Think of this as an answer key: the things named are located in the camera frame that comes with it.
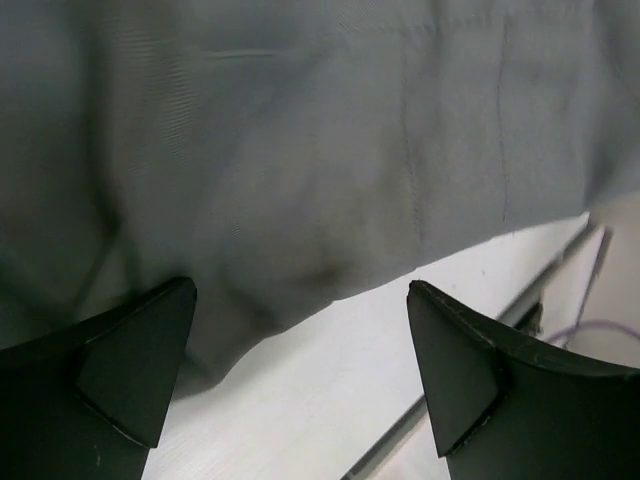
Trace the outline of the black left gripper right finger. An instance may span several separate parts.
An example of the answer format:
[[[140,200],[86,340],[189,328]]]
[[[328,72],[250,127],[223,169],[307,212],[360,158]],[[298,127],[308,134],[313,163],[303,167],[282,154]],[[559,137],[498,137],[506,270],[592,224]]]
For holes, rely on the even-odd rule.
[[[635,479],[639,372],[572,353],[414,281],[408,317],[454,479]]]

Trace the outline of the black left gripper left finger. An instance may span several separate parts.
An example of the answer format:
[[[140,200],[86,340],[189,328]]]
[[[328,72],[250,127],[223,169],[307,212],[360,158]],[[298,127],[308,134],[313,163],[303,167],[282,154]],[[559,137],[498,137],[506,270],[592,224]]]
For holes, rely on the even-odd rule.
[[[197,289],[174,278],[1,352],[4,479],[139,479],[159,444]]]

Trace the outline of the grey pleated skirt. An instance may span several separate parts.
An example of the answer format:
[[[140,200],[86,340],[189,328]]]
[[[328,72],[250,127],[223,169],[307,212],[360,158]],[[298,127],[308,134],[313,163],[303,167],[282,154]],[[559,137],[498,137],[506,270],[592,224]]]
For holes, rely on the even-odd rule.
[[[635,1],[5,1],[1,341],[166,279],[187,392],[331,303],[639,187]]]

